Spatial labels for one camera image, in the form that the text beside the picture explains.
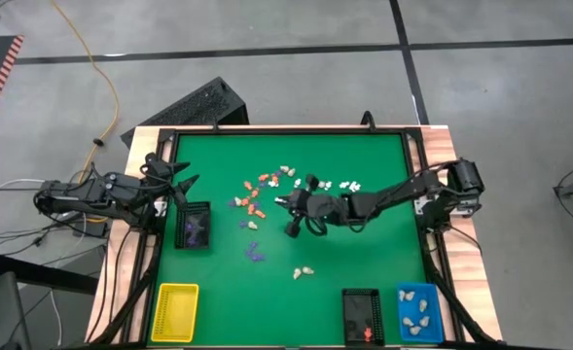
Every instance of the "blue tray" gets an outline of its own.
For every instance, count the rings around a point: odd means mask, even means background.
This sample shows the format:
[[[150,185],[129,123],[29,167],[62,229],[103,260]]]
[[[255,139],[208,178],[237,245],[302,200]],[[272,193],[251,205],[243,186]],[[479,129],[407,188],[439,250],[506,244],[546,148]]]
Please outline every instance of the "blue tray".
[[[400,300],[399,292],[415,292],[412,301]],[[416,343],[436,343],[444,341],[444,329],[442,327],[442,316],[440,313],[440,302],[438,301],[438,291],[435,285],[427,283],[399,283],[396,291],[396,299],[399,303],[399,327],[401,338],[404,341]],[[420,301],[427,302],[424,312],[420,312]],[[409,317],[415,326],[419,326],[420,319],[429,316],[429,326],[422,327],[418,335],[412,335],[410,328],[403,325],[403,318]]]

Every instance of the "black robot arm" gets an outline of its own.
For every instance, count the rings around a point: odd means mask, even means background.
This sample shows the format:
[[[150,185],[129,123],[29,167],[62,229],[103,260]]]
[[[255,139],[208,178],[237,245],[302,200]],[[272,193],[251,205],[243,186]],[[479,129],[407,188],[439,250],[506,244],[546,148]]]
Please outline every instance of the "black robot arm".
[[[117,172],[100,175],[92,167],[88,179],[81,184],[45,182],[33,203],[47,216],[77,211],[122,219],[132,228],[151,230],[158,213],[155,200],[169,194],[178,208],[183,208],[187,202],[185,194],[199,175],[172,186],[173,176],[189,164],[168,163],[154,153],[145,159],[141,166],[143,179]]]
[[[442,170],[448,171],[447,185],[438,178]],[[431,165],[415,172],[406,181],[379,192],[344,193],[340,197],[313,194],[318,188],[318,179],[307,175],[305,181],[305,189],[294,190],[275,200],[294,218],[286,227],[286,233],[291,237],[298,236],[303,220],[316,235],[327,234],[326,225],[349,226],[361,231],[383,210],[423,196],[430,198],[422,207],[423,224],[428,228],[439,228],[449,222],[450,212],[458,206],[471,214],[478,211],[481,208],[479,196],[484,191],[479,170],[466,159]]]

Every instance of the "yellow tray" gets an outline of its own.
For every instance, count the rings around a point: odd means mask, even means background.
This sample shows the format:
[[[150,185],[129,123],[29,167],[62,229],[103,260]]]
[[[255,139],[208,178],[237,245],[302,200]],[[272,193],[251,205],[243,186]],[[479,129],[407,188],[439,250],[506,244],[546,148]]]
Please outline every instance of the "yellow tray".
[[[196,327],[198,299],[197,284],[161,284],[152,341],[191,342]]]

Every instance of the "orange toy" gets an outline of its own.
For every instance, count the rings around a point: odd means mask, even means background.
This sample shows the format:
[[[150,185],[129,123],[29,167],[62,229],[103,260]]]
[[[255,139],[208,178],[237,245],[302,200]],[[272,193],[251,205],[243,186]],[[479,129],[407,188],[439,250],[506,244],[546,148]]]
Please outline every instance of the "orange toy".
[[[366,342],[370,342],[372,336],[373,336],[373,331],[371,331],[370,327],[366,327],[366,330],[364,331],[364,337],[366,337]]]

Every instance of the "concrete floor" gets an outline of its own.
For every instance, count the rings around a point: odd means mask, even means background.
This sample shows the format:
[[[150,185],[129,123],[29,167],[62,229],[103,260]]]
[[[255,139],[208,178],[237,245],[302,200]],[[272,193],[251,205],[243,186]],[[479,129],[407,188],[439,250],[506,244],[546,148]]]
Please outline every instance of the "concrete floor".
[[[59,5],[97,54],[398,42],[385,0],[59,0]],[[400,0],[400,5],[411,43],[573,38],[573,0]],[[83,54],[48,2],[14,1],[0,14],[0,35],[26,36],[21,57]],[[430,123],[450,125],[456,151],[475,160],[485,180],[484,209],[475,222],[504,338],[573,349],[573,219],[552,193],[573,168],[573,46],[414,52],[413,59]],[[399,52],[100,66],[122,104],[120,124],[96,158],[102,171],[124,169],[127,150],[119,134],[216,76],[247,102],[252,123],[357,123],[366,109],[378,123],[417,123]],[[67,179],[82,167],[91,138],[112,114],[111,95],[88,64],[16,66],[0,99],[0,183],[18,177]],[[29,194],[0,193],[0,231],[45,222]],[[75,241],[58,234],[19,257],[42,263]],[[10,242],[0,252],[25,243]],[[77,251],[97,244],[86,239]],[[24,303],[36,297],[23,296]],[[80,334],[90,299],[66,300],[64,325]],[[40,311],[37,319],[45,320],[39,323],[48,331],[30,330],[38,339],[34,344],[53,345],[53,313]],[[66,343],[75,340],[65,337]]]

